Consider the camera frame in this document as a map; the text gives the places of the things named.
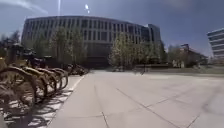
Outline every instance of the paving tile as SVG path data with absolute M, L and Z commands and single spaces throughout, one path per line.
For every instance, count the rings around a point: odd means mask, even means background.
M 145 109 L 106 117 L 109 128 L 175 128 L 152 112 Z
M 186 128 L 200 113 L 198 108 L 173 100 L 153 105 L 149 109 L 180 128 Z
M 203 105 L 209 101 L 212 94 L 213 91 L 200 87 L 177 97 L 176 100 L 188 103 L 195 107 L 203 107 Z
M 95 87 L 105 115 L 127 112 L 141 107 L 114 87 L 108 85 L 96 85 Z
M 96 97 L 93 79 L 81 81 L 75 92 L 66 100 L 58 112 L 58 117 L 92 117 L 102 115 L 102 110 Z
M 218 93 L 206 106 L 206 110 L 212 113 L 224 115 L 224 94 Z
M 56 118 L 48 128 L 107 128 L 103 117 Z
M 224 116 L 202 113 L 189 128 L 224 128 Z
M 118 88 L 126 95 L 130 96 L 132 99 L 144 105 L 145 107 L 167 99 L 165 97 L 152 93 L 151 91 L 140 89 L 139 87 L 133 87 L 128 85 L 120 86 Z

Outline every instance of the sky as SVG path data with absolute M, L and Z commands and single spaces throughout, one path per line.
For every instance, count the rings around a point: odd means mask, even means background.
M 211 56 L 206 34 L 224 28 L 223 6 L 224 0 L 0 0 L 0 35 L 22 31 L 31 17 L 98 16 L 155 24 L 166 47 L 188 43 Z

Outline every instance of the building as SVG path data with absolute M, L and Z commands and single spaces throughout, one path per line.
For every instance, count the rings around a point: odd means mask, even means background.
M 142 26 L 115 19 L 90 16 L 52 16 L 30 18 L 25 21 L 22 41 L 34 41 L 40 34 L 50 39 L 52 32 L 64 27 L 67 33 L 80 30 L 83 43 L 87 48 L 89 63 L 108 62 L 113 41 L 119 33 L 124 33 L 133 43 L 160 42 L 160 29 L 152 24 Z
M 216 59 L 224 59 L 224 28 L 207 34 Z
M 189 47 L 189 44 L 181 45 L 181 50 L 185 53 L 184 67 L 191 67 L 197 64 L 207 64 L 208 57 Z

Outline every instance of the walkway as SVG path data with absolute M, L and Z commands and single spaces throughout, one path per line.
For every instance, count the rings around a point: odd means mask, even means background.
M 88 74 L 48 128 L 223 128 L 224 80 Z

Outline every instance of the pavement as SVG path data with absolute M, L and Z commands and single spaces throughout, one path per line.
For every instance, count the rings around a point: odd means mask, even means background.
M 94 71 L 74 82 L 40 127 L 224 128 L 220 77 Z

